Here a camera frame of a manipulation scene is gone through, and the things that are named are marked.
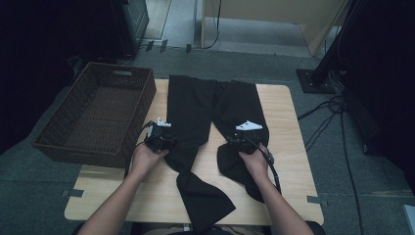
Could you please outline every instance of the gray carpet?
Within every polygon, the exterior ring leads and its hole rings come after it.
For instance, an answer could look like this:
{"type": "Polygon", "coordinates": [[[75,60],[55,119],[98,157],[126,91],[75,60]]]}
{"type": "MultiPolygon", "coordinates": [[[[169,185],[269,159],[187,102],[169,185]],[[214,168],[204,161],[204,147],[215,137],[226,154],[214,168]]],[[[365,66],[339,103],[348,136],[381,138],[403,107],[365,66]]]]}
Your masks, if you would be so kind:
{"type": "MultiPolygon", "coordinates": [[[[160,52],[143,49],[129,65],[150,67],[156,78],[184,74],[199,78],[283,84],[292,93],[298,115],[327,101],[333,95],[304,94],[296,69],[315,69],[319,60],[310,58],[255,55],[231,52],[167,48],[160,52]]],[[[61,197],[73,187],[80,165],[51,162],[30,146],[47,118],[58,107],[64,89],[32,133],[0,156],[0,234],[70,234],[79,221],[64,217],[68,198],[61,197]]],[[[300,121],[304,142],[331,114],[320,110],[300,121]]],[[[415,206],[415,199],[403,173],[382,156],[366,156],[351,116],[345,113],[346,147],[357,188],[364,234],[410,234],[402,205],[415,206]]],[[[327,234],[359,234],[358,213],[348,175],[341,120],[335,116],[308,152],[320,199],[327,234]]],[[[126,223],[121,234],[127,234],[126,223]]]]}

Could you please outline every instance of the forearm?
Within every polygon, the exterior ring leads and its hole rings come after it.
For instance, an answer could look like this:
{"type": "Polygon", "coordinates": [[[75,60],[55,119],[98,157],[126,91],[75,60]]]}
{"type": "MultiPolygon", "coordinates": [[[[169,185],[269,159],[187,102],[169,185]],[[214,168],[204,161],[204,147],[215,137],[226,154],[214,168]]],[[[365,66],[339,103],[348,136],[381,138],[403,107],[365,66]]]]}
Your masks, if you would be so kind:
{"type": "Polygon", "coordinates": [[[281,196],[268,177],[256,180],[278,234],[312,234],[302,217],[281,196]]]}
{"type": "Polygon", "coordinates": [[[142,176],[131,172],[85,222],[78,234],[118,234],[142,180],[142,176]]]}

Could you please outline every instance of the wicker basket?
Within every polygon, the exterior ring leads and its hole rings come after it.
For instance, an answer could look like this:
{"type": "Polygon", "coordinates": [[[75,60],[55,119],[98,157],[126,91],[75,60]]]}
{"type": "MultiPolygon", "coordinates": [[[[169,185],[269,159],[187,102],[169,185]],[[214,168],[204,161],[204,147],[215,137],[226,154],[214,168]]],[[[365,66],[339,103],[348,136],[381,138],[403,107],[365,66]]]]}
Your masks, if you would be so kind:
{"type": "Polygon", "coordinates": [[[151,69],[89,63],[32,145],[57,162],[126,167],[155,93],[151,69]]]}

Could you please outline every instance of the human hand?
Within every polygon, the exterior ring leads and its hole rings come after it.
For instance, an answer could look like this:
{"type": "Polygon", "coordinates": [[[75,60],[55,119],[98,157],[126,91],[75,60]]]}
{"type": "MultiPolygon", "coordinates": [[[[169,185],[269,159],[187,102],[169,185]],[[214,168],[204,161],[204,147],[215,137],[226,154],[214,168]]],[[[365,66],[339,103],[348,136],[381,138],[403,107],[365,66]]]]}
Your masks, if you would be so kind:
{"type": "MultiPolygon", "coordinates": [[[[268,155],[268,150],[262,144],[259,145],[259,148],[266,155],[268,155]]],[[[264,178],[269,179],[268,163],[266,162],[266,159],[263,157],[260,150],[255,150],[255,152],[253,152],[251,155],[240,152],[239,156],[241,156],[241,158],[244,160],[245,166],[255,181],[264,178]]]]}
{"type": "Polygon", "coordinates": [[[154,153],[146,144],[142,143],[135,148],[130,173],[146,177],[156,164],[168,154],[168,150],[154,153]]]}

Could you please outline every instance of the wooden table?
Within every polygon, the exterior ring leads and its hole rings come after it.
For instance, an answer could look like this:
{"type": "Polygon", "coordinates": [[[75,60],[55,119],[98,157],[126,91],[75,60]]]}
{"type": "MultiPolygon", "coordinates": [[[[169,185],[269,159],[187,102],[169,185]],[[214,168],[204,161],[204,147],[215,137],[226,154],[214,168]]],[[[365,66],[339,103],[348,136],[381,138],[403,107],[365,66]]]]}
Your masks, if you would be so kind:
{"type": "MultiPolygon", "coordinates": [[[[158,88],[145,122],[166,116],[168,80],[156,80],[158,88]]],[[[317,196],[290,90],[282,85],[257,85],[269,128],[269,148],[275,157],[284,198],[306,220],[323,223],[319,204],[307,202],[317,196]]],[[[192,171],[204,182],[221,189],[236,209],[217,224],[270,225],[264,204],[252,199],[245,187],[220,174],[216,163],[217,147],[226,141],[214,125],[207,143],[200,148],[192,171]]],[[[70,197],[65,217],[86,220],[116,189],[123,169],[84,165],[74,189],[84,190],[81,198],[70,197]]],[[[190,223],[176,187],[178,173],[164,161],[140,185],[127,221],[190,223]]]]}
{"type": "MultiPolygon", "coordinates": [[[[223,0],[220,17],[300,24],[308,50],[314,56],[332,27],[345,18],[346,4],[347,0],[223,0]]],[[[219,0],[204,0],[202,8],[201,41],[204,48],[206,18],[217,18],[219,0]]]]}

